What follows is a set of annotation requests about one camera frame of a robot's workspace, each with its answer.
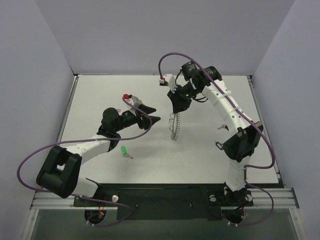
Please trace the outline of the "metal key ring disc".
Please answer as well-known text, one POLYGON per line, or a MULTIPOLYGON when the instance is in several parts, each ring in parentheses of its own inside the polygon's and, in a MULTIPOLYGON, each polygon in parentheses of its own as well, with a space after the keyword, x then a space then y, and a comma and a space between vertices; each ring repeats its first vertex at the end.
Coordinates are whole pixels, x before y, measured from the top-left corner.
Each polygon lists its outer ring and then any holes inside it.
POLYGON ((170 138, 172 141, 176 141, 179 137, 180 125, 181 125, 181 114, 180 113, 171 113, 169 116, 169 130, 170 138))

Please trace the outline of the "silver key with black tag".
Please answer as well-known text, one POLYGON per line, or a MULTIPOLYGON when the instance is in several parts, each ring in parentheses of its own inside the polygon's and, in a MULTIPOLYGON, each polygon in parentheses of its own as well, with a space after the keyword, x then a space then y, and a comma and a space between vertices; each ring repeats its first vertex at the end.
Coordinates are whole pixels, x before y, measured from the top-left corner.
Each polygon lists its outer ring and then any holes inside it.
POLYGON ((229 130, 228 126, 226 124, 223 124, 221 125, 220 127, 217 128, 218 130, 222 130, 222 129, 225 129, 225 130, 229 130))

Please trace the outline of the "black tag with white label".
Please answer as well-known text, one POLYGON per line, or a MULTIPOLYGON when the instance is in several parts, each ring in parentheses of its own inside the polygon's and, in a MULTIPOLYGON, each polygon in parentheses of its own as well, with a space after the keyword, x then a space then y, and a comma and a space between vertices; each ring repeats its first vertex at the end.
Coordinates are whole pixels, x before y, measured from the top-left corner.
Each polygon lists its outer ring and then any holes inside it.
POLYGON ((224 146, 223 146, 223 144, 222 144, 222 143, 220 143, 220 142, 218 142, 218 141, 216 141, 216 142, 215 142, 215 146, 216 146, 219 150, 221 150, 221 151, 223 151, 223 150, 224 150, 224 146))

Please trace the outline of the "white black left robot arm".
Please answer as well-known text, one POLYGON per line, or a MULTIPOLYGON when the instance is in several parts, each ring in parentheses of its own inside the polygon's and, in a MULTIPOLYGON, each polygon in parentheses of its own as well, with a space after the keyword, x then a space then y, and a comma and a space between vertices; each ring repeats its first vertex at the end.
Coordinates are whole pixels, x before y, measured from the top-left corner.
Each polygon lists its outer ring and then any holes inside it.
POLYGON ((92 141, 66 148, 55 145, 50 149, 36 177, 36 183, 63 199, 70 195, 84 196, 90 205, 99 205, 103 200, 103 193, 98 190, 98 183, 79 177, 81 165, 113 150, 121 138, 119 131, 132 125, 138 125, 143 130, 149 129, 161 119, 149 115, 156 111, 155 108, 144 104, 122 114, 113 107, 105 109, 101 125, 92 141))

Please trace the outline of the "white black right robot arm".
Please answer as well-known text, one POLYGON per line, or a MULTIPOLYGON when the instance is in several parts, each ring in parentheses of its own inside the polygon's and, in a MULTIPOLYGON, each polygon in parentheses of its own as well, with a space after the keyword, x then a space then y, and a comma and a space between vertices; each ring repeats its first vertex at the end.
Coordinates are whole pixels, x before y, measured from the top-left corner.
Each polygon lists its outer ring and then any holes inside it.
POLYGON ((242 197, 240 190, 246 186, 245 165, 259 143, 259 132, 263 130, 263 125, 258 121, 252 126, 253 121, 233 99, 215 67, 200 70, 189 61, 181 67, 181 73, 186 81, 184 86, 177 84, 172 74, 164 75, 159 82, 169 86, 167 96, 171 100, 174 114, 186 111, 196 96, 202 94, 221 116, 231 135, 222 145, 229 157, 225 182, 228 189, 223 192, 223 198, 226 203, 234 205, 242 197))

